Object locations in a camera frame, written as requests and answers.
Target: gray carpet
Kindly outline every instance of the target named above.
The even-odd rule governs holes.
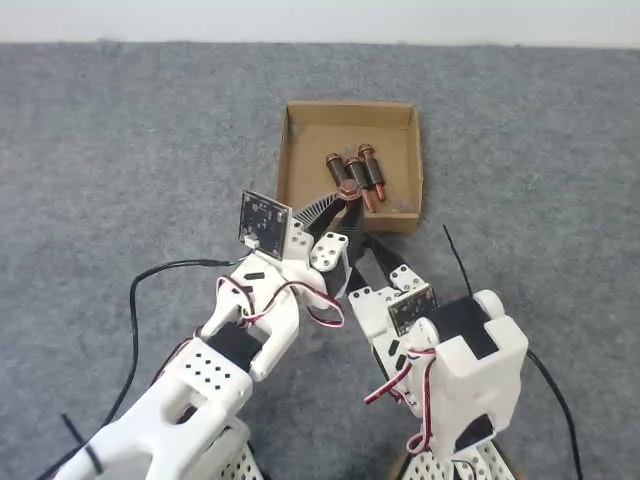
[[[241,188],[274,193],[288,99],[414,102],[426,219],[389,238],[441,300],[503,297],[573,407],[588,479],[640,477],[640,52],[292,45],[0,46],[0,477],[89,435],[129,364],[127,293],[160,262],[232,258]],[[364,268],[371,274],[371,266]],[[208,318],[215,271],[139,291],[139,397]],[[303,324],[241,418],[275,479],[384,478],[418,423],[384,399],[353,318]],[[573,478],[527,364],[500,439],[529,479]]]

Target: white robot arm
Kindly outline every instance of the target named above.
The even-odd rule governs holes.
[[[299,220],[289,207],[244,192],[239,237],[253,251],[220,278],[215,311],[194,338],[120,419],[90,440],[105,469],[101,479],[205,480],[227,469],[231,479],[262,478],[247,446],[248,429],[235,415],[253,382],[269,375],[297,337],[299,304],[334,307],[339,321],[312,314],[323,325],[344,322],[334,298],[344,292],[355,263],[349,248],[362,230],[362,203],[336,195],[325,202],[329,214],[303,211]],[[325,232],[345,207],[338,228]],[[81,450],[55,478],[95,477]]]
[[[390,285],[377,291],[365,285],[348,297],[387,379],[365,402],[389,393],[422,419],[407,442],[409,453],[421,456],[410,474],[424,469],[428,457],[443,475],[453,475],[454,465],[462,474],[471,462],[483,472],[478,479],[490,479],[480,452],[499,457],[490,441],[513,415],[527,338],[494,292],[470,291],[440,306],[402,258],[369,241]]]
[[[355,190],[342,185],[339,195],[296,214],[244,192],[239,239],[252,252],[219,279],[215,311],[194,338],[120,419],[88,442],[105,469],[101,480],[260,480],[249,430],[236,415],[253,383],[296,339],[299,306],[322,325],[339,327],[344,314],[335,298],[344,294],[388,380],[365,400],[388,392],[422,419],[408,442],[414,458],[428,453],[434,465],[459,462],[462,471],[464,462],[481,461],[481,446],[493,452],[490,440],[508,426],[520,393],[526,337],[493,292],[439,306],[429,284],[364,234]],[[357,271],[365,248],[389,286],[373,291]],[[327,307],[340,320],[310,310]],[[95,464],[80,450],[55,478],[91,480]]]

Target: black cable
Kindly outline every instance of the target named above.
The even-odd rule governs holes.
[[[540,370],[540,373],[549,384],[549,387],[551,387],[551,390],[558,399],[558,403],[560,403],[560,406],[562,407],[562,411],[564,412],[564,416],[567,420],[567,426],[569,427],[569,436],[571,437],[571,448],[573,450],[573,462],[576,467],[576,475],[579,480],[583,480],[582,464],[580,463],[580,449],[578,448],[578,436],[576,435],[576,426],[573,423],[573,416],[571,415],[569,405],[567,405],[566,400],[562,396],[562,392],[560,392],[558,385],[551,376],[551,373],[549,373],[549,370],[547,370],[547,367],[544,366],[538,356],[533,353],[531,349],[527,350],[527,357],[529,357],[533,364],[538,367],[538,370]]]
[[[462,264],[462,259],[460,258],[460,255],[458,255],[458,251],[456,250],[456,246],[453,244],[453,239],[451,238],[451,235],[449,235],[449,230],[447,230],[447,226],[443,224],[442,228],[444,228],[444,233],[447,234],[447,238],[449,239],[449,246],[451,247],[451,251],[453,252],[453,254],[456,257],[456,260],[458,261],[458,266],[460,267],[460,271],[462,272],[462,276],[464,277],[464,283],[467,284],[467,291],[469,292],[469,296],[472,297],[473,290],[471,290],[469,277],[467,276],[467,271],[465,270],[464,265]]]
[[[104,427],[111,423],[116,413],[122,406],[122,402],[131,388],[131,384],[133,383],[133,378],[136,374],[136,369],[138,368],[138,356],[139,356],[139,335],[138,335],[138,311],[136,308],[136,289],[138,288],[138,284],[142,282],[144,279],[149,278],[157,273],[163,272],[165,270],[171,270],[173,268],[181,268],[181,267],[230,267],[237,263],[237,261],[228,261],[228,260],[213,260],[207,258],[200,258],[194,260],[178,260],[175,262],[169,262],[162,265],[158,265],[157,267],[150,268],[149,270],[142,272],[131,282],[131,287],[129,288],[129,309],[131,311],[131,345],[132,345],[132,355],[131,355],[131,366],[129,367],[129,373],[127,374],[127,379],[125,380],[124,385],[120,389],[120,393],[113,402],[113,406],[109,410],[109,413],[102,421],[100,428]],[[46,480],[51,477],[62,465],[67,463],[81,448],[85,445],[79,445],[77,447],[72,448],[67,453],[65,453],[58,461],[56,461],[53,465],[51,465],[47,470],[45,470],[41,475],[37,477],[36,480]]]
[[[87,452],[91,463],[93,463],[93,469],[96,471],[98,476],[102,475],[104,473],[104,468],[102,467],[102,463],[100,463],[95,450],[91,447],[91,445],[87,445],[86,440],[82,438],[82,435],[80,435],[80,432],[66,413],[63,413],[61,417],[65,427],[67,427],[67,430],[69,430],[69,432],[71,433],[71,436],[76,440],[76,442],[78,442],[79,445],[84,447],[84,450]]]

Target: white wall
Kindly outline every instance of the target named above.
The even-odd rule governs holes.
[[[0,41],[640,47],[640,0],[0,0]]]

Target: cardboard tray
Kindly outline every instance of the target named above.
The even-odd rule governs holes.
[[[385,202],[366,212],[369,231],[412,233],[422,211],[419,118],[408,103],[293,101],[282,129],[276,198],[294,210],[336,191],[325,158],[370,143],[383,171]]]

